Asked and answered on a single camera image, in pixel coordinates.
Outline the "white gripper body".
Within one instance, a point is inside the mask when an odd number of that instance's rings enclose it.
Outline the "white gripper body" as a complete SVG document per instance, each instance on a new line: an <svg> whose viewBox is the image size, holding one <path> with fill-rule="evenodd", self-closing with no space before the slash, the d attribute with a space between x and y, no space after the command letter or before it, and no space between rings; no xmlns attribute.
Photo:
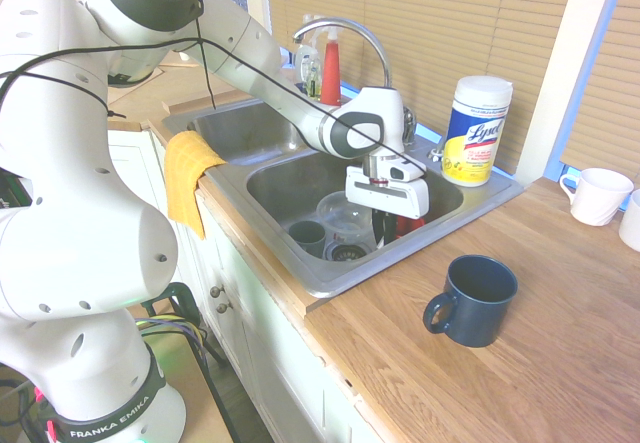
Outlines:
<svg viewBox="0 0 640 443"><path fill-rule="evenodd" d="M390 180L378 186L355 166L347 167L345 195L351 203L410 219L418 219L430 209L429 188L424 179Z"/></svg>

